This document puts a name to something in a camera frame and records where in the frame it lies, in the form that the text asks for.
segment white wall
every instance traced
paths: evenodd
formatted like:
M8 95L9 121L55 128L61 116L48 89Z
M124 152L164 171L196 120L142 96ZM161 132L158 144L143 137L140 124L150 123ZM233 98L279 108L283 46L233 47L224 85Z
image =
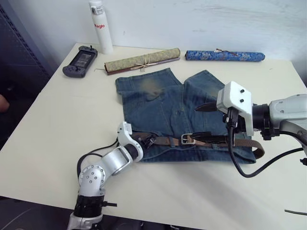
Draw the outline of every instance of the white wall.
M75 42L98 43L88 0L8 0L59 65ZM106 0L118 46L259 51L307 78L306 0Z

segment bottle label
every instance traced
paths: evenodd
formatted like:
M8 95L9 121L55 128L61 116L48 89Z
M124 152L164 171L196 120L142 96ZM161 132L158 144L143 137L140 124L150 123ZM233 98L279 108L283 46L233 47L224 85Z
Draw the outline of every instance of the bottle label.
M103 6L91 7L92 14L99 15L105 12Z
M97 27L97 28L99 28L99 29L102 29L102 28L105 28L106 25L94 23L94 26Z

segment black cable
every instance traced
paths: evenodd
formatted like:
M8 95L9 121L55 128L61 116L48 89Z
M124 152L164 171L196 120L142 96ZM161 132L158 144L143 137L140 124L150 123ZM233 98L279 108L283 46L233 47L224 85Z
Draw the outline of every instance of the black cable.
M92 150L92 151L90 151L89 153L86 153L86 154L84 154L83 156L81 156L81 157L79 158L79 160L78 160L78 163L77 163L77 176L78 176L78 178L79 178L79 175L80 175L80 173L81 173L81 164L82 164L83 160L84 160L87 156L94 155L94 156L97 156L97 157L102 157L102 155L100 155L100 154L98 154L98 153L94 153L94 152L96 152L96 151L98 151L98 150L103 150L103 149L110 148L110 147L112 147L113 145L115 145L117 142L118 142L118 138L116 138L116 141L115 141L113 144L111 144L111 145L108 145L108 146L105 146L105 147L101 147L101 148L97 148L97 149Z
M264 169L266 169L268 166L270 166L271 164L273 164L275 161L277 161L278 159L280 159L281 157L284 157L284 156L287 156L291 153L294 153L294 152L298 152L298 151L303 151L303 148L297 148L297 149L293 149L293 150L290 150L290 151L287 151L287 152L284 152L276 157L274 157L273 159L271 159L270 161L268 161L267 163L265 163L264 165L262 165L259 169L257 169L255 172L251 173L251 174L245 174L240 165L238 164L238 162L236 161L236 158L235 158L235 155L234 155L234 152L233 152L233 130L234 128L233 127L230 127L228 129L228 150L229 150L229 153L230 153L230 157L236 167L236 169L239 171L239 173L246 177L246 178L250 178L250 177L254 177L256 175L258 175L260 172L262 172Z
M300 142L302 142L305 146L307 146L307 141L304 140L300 135L298 135L296 133L291 133L291 132L287 132L287 131L280 131L279 133L280 134L286 134L286 135L292 136L292 137L298 139Z
M289 212L289 213L293 213L293 214L299 214L299 215L307 216L306 212L295 212L295 211L291 211L291 210L287 210L287 209L285 209L284 211Z

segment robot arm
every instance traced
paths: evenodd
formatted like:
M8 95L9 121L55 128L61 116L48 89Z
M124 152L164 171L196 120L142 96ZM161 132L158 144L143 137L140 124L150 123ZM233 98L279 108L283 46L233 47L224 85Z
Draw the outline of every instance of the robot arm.
M102 207L114 206L104 202L103 186L107 179L119 174L133 161L143 158L142 147L130 137L130 124L122 122L117 133L119 146L80 173L77 204L70 216L67 230L98 230L103 216Z
M207 103L196 108L197 111L211 112L220 110L225 113L223 121L228 129L227 144L232 161L244 177L253 177L279 158L293 152L304 150L307 155L307 94L297 94L285 99L272 101L270 105L253 105L251 93L243 86L231 81L218 93L215 103ZM294 137L303 148L293 149L280 154L251 174L245 174L233 153L235 133L246 132L253 136L254 131L261 131L264 140L287 134ZM205 141L207 137L196 135ZM301 160L307 165L307 158Z

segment jeans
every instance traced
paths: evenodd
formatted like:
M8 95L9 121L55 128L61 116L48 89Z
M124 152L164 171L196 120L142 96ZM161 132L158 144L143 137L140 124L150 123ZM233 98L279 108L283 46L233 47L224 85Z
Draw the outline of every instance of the jeans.
M203 103L216 101L224 87L216 77L204 70L181 84L170 68L140 76L116 79L117 92L122 96L125 121L135 132L151 132L162 137L181 138L182 134L211 132L227 135L223 113L196 112ZM249 138L245 133L236 138ZM255 163L249 147L235 147L240 163ZM152 145L144 151L144 162L161 161L231 161L228 148L212 144L201 146Z

